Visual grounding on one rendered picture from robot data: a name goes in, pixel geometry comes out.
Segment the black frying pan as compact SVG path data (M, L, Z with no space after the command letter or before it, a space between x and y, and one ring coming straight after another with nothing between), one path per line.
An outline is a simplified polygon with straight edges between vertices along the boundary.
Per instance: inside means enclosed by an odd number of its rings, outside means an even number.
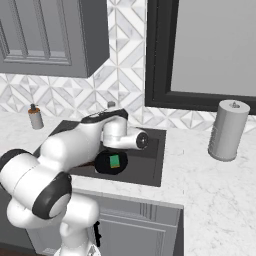
M112 155L119 156L120 166L118 168L112 168L110 166L110 157ZM104 150L100 152L92 162L83 164L83 167L93 166L97 173L117 175L124 171L127 165L128 157L125 152Z

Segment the grey soap dispenser bottle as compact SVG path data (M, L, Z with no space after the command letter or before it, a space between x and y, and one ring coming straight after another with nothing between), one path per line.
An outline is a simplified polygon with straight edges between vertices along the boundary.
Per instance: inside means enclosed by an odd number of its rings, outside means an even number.
M28 115L33 129L39 130L44 127L41 111L37 105L30 105L30 108L28 109Z

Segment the grey paper towel roll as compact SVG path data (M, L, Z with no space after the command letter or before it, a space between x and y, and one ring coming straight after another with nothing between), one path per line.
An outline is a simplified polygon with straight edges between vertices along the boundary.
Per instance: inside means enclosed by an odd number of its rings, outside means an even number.
M250 106L238 100L219 102L212 127L208 153L216 160L229 162L237 156Z

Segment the grey base cupboard door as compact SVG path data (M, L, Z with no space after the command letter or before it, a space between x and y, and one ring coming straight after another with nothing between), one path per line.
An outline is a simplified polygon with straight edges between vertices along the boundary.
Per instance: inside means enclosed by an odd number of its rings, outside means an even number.
M175 226L106 213L100 214L99 222L102 256L173 256ZM88 233L96 244L94 227Z

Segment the black framed window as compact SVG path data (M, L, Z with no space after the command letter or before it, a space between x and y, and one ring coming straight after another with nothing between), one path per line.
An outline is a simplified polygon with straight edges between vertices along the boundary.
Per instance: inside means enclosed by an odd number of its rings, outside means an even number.
M148 0L145 105L256 115L256 0Z

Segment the dark grey appliance front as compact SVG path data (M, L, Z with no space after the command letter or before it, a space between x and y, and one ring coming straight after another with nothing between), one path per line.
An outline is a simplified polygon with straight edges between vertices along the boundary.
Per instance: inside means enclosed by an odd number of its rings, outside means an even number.
M11 197L0 188L0 245L3 248L34 254L34 248L25 229L14 227L7 218Z

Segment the grey wall cupboard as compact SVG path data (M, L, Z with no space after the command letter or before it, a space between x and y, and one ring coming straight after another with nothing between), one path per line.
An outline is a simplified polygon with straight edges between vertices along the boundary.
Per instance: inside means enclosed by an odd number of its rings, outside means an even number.
M0 73L88 78L109 56L106 0L0 0Z

